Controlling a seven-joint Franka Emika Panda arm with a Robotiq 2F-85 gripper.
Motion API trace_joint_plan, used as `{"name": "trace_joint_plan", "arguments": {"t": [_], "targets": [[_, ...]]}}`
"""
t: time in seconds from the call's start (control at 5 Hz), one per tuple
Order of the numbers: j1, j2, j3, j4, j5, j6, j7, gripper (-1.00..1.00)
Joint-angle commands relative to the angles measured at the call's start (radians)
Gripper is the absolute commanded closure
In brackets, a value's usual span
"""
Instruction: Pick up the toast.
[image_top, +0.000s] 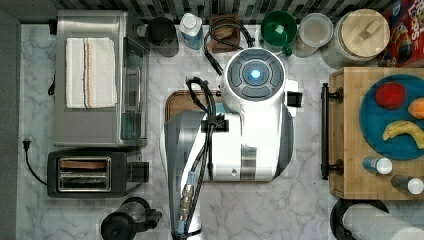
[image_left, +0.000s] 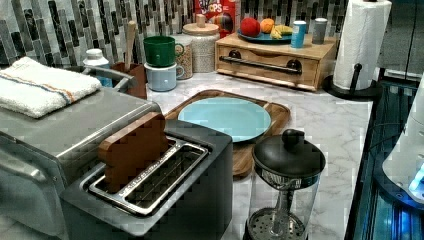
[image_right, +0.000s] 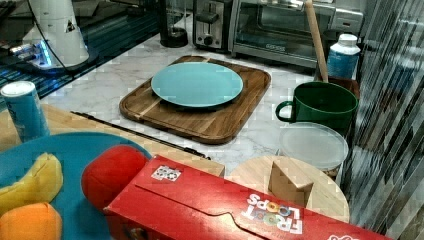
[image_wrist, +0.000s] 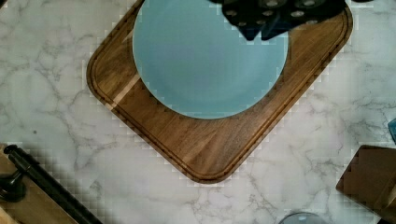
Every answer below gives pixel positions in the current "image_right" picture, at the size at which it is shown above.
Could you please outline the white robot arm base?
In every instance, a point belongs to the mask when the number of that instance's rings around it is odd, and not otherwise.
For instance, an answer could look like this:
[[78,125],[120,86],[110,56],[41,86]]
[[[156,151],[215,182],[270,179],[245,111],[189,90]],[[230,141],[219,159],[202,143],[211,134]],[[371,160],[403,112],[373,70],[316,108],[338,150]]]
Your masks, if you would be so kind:
[[25,0],[34,26],[12,56],[48,72],[76,73],[92,60],[72,0]]

